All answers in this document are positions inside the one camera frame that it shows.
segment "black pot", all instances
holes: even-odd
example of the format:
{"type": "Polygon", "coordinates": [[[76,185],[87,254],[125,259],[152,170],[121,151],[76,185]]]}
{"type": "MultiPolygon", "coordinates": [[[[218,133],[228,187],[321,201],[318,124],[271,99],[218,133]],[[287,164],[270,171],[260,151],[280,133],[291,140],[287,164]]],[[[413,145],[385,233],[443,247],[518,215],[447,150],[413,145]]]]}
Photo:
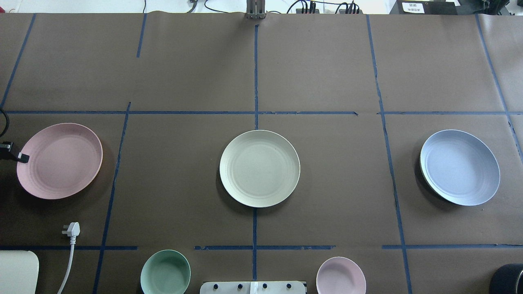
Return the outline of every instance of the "black pot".
{"type": "Polygon", "coordinates": [[[506,264],[492,276],[490,294],[523,294],[523,263],[506,264]]]}

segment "metal bracket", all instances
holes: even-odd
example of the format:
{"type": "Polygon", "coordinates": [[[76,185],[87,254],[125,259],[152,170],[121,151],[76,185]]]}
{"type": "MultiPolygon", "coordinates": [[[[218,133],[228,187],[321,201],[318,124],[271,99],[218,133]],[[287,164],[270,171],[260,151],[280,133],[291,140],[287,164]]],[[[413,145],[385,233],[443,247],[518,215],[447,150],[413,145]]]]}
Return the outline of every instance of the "metal bracket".
{"type": "Polygon", "coordinates": [[[200,294],[307,294],[300,281],[205,282],[200,294]]]}
{"type": "Polygon", "coordinates": [[[0,159],[27,163],[29,161],[29,155],[22,154],[13,142],[5,141],[0,144],[0,159]]]}
{"type": "Polygon", "coordinates": [[[245,17],[250,19],[264,19],[266,15],[265,0],[247,0],[245,17]]]}

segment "pink bowl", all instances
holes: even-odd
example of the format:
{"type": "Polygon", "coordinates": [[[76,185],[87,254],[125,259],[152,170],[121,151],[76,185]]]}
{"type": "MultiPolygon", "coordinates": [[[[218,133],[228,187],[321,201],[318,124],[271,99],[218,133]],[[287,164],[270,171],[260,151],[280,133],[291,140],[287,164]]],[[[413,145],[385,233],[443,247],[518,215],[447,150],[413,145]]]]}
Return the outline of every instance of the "pink bowl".
{"type": "Polygon", "coordinates": [[[359,266],[345,257],[327,259],[316,276],[318,294],[365,294],[367,283],[359,266]]]}
{"type": "Polygon", "coordinates": [[[87,187],[100,170],[98,136],[77,123],[59,123],[35,134],[22,148],[28,163],[18,163],[18,180],[36,197],[60,199],[87,187]]]}

